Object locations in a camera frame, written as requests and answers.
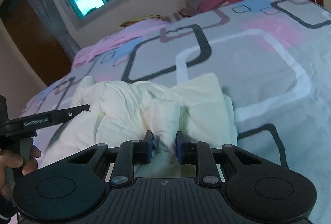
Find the door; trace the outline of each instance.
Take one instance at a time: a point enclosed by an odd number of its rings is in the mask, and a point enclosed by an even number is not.
[[[26,61],[47,86],[70,72],[70,59],[27,0],[4,0],[0,19]]]

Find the mattress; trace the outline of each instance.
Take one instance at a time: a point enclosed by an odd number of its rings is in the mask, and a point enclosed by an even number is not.
[[[246,0],[107,51],[32,98],[22,116],[70,106],[81,79],[149,80],[171,87],[217,75],[233,101],[238,146],[309,178],[310,220],[331,219],[331,12],[307,0]],[[38,131],[45,152],[59,126]]]

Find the window sill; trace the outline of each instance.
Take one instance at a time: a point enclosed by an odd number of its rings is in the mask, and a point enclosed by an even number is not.
[[[97,18],[103,16],[105,13],[117,8],[118,6],[125,4],[130,0],[111,0],[110,2],[106,3],[105,5],[101,6],[97,10],[93,11],[92,13],[88,14],[83,19],[79,19],[76,15],[75,11],[71,7],[68,0],[59,0],[61,5],[63,6],[64,10],[66,11],[69,19],[71,20],[73,26],[76,30],[80,30],[83,26],[89,24],[90,22],[96,20]]]

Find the pink blanket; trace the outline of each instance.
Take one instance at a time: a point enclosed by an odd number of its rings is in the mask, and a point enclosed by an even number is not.
[[[131,39],[165,28],[169,24],[171,23],[160,19],[145,19],[119,31],[118,33],[109,35],[101,39],[95,45],[81,49],[73,60],[71,71],[90,62],[90,60],[97,55],[110,49],[117,48]]]

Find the bed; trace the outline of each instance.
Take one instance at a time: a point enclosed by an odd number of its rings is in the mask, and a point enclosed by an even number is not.
[[[238,146],[308,177],[313,223],[331,219],[331,12],[308,0],[246,0],[186,18],[95,57],[33,97],[22,116],[70,106],[81,79],[171,87],[214,72]],[[267,123],[261,132],[246,132]],[[59,126],[38,131],[45,152]]]

